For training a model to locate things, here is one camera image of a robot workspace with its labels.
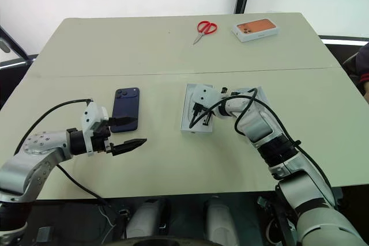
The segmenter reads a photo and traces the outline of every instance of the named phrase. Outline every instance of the table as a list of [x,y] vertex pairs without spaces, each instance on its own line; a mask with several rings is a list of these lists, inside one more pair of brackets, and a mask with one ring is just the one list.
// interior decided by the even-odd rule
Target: table
[[[270,18],[276,36],[241,43],[240,22]],[[193,46],[197,24],[216,33]],[[27,77],[220,73],[339,67],[300,13],[191,17],[68,18],[46,44]]]
[[[210,135],[182,134],[187,83],[221,89],[261,85],[293,138],[326,172],[333,186],[369,182],[369,107],[343,70],[270,70],[202,74],[154,74],[24,78],[0,112],[0,164],[10,158],[26,129],[47,109],[66,100],[93,97],[112,112],[117,88],[141,90],[138,130],[113,134],[114,143],[147,138],[133,152],[112,157],[80,155],[62,164],[81,184],[103,197],[273,190],[276,181],[258,152],[233,130],[232,119],[215,119]],[[50,114],[37,130],[80,128],[83,104]],[[90,195],[58,169],[38,199]]]

